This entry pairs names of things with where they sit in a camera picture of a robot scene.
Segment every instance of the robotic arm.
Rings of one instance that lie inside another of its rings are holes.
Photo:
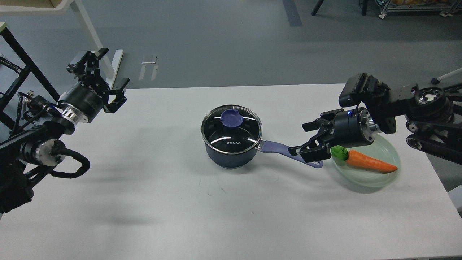
[[[376,133],[396,132],[395,117],[406,115],[406,127],[413,134],[406,138],[414,149],[462,164],[461,85],[446,89],[419,89],[417,84],[390,89],[371,75],[362,73],[348,79],[339,97],[341,107],[356,106],[345,111],[336,109],[321,113],[315,121],[303,124],[305,132],[318,130],[303,145],[290,147],[292,155],[301,155],[305,162],[331,157],[330,148],[370,145]]]
[[[99,60],[108,51],[102,48],[95,53],[85,51],[77,54],[67,71],[75,74],[79,81],[61,96],[57,105],[40,96],[18,93],[17,120],[10,138],[0,143],[0,213],[30,202],[34,195],[32,188],[48,174],[59,178],[76,178],[88,171],[88,159],[67,149],[59,138],[63,134],[72,134],[79,122],[91,123],[102,109],[106,113],[115,113],[127,100],[123,89],[129,79],[124,79],[120,87],[109,89],[100,76]],[[115,98],[108,103],[110,95],[115,95]],[[29,120],[20,127],[23,98],[33,116],[24,113],[24,118]],[[49,119],[42,125],[24,130],[25,126],[39,118]],[[54,171],[65,156],[74,158],[82,166],[75,173]],[[22,161],[37,167],[24,173],[25,164]]]

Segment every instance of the pot handle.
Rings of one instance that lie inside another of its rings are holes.
[[[323,161],[305,162],[303,158],[299,155],[292,156],[289,153],[289,147],[285,144],[278,142],[260,140],[260,143],[258,144],[256,149],[262,153],[277,153],[280,155],[284,155],[314,168],[321,168],[324,165]]]

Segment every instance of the table leg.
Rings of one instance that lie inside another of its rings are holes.
[[[319,8],[321,7],[321,5],[322,5],[323,2],[324,2],[324,0],[319,0],[319,1],[316,3],[315,8],[313,9],[313,11],[311,11],[311,15],[316,15],[317,11],[319,10]]]
[[[363,0],[363,7],[362,7],[362,11],[361,11],[361,14],[362,15],[366,15],[366,11],[367,11],[367,2],[369,0]]]
[[[90,40],[91,47],[94,50],[99,50],[100,48],[102,48],[103,44],[101,43],[98,34],[96,33],[95,27],[91,23],[90,17],[88,16],[88,13],[85,10],[82,1],[75,0],[71,3],[71,8],[75,16],[77,17],[77,20],[79,21],[80,25],[82,26],[84,34]],[[114,85],[114,80],[117,75],[120,60],[122,59],[122,54],[123,50],[116,50],[112,64],[107,56],[103,57],[100,62],[100,68],[106,75],[106,82],[108,83],[109,88],[112,88]]]

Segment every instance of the cooking pot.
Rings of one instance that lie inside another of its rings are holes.
[[[314,168],[322,161],[305,163],[301,156],[292,156],[288,146],[261,139],[261,121],[250,109],[239,105],[223,105],[210,111],[202,121],[202,138],[210,159],[225,168],[240,167],[254,158],[257,151],[277,153]]]

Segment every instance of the dark blue pot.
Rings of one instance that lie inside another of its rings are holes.
[[[212,161],[214,161],[216,164],[225,168],[241,167],[242,165],[251,161],[257,153],[256,149],[250,149],[249,151],[243,152],[241,154],[227,155],[213,150],[208,145],[205,145],[205,148],[210,159],[212,159]]]

